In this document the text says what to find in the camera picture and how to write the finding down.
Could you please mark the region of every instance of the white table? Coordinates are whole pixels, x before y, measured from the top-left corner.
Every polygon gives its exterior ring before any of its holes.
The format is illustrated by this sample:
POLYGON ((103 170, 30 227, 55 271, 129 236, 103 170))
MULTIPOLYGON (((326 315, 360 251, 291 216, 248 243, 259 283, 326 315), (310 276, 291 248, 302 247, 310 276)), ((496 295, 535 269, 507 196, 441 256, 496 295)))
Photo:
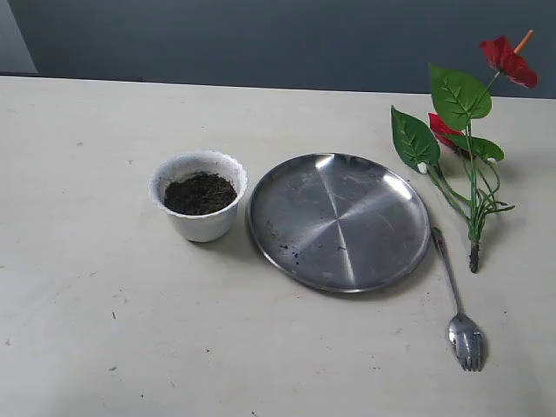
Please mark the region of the white table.
POLYGON ((432 110, 423 95, 0 78, 0 414, 555 415, 556 102, 495 98, 473 126, 506 151, 501 196, 518 205, 487 226, 478 275, 463 223, 396 155, 391 104, 432 110), (484 371, 449 350, 433 250, 399 286, 327 296, 252 249, 243 210, 220 241, 182 241, 147 182, 191 149, 239 159, 249 190, 315 151, 409 179, 490 341, 484 371))

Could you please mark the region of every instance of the red flower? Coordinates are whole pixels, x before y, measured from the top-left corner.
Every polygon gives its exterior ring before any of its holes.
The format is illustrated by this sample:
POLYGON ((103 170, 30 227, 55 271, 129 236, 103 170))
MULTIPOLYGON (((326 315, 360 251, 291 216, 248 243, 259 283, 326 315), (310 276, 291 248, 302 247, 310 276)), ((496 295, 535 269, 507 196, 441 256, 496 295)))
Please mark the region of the red flower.
POLYGON ((450 127, 448 127, 448 125, 445 124, 444 121, 442 121, 442 119, 440 119, 440 116, 435 115, 434 113, 429 113, 428 114, 428 119, 430 120, 430 123, 431 123, 431 130, 433 131, 434 135, 436 136, 436 139, 438 139, 438 142, 444 143, 450 149, 453 149, 453 151, 456 152, 457 154, 463 155, 467 159, 469 158, 469 153, 467 151, 457 147, 455 144, 453 144, 453 142, 450 139, 448 139, 445 136, 445 135, 460 135, 460 136, 463 136, 463 133, 461 133, 458 130, 453 130, 450 127))
POLYGON ((510 81, 529 89, 537 85, 537 74, 529 68, 526 60, 513 50, 505 36, 481 42, 480 47, 493 70, 503 72, 510 81))

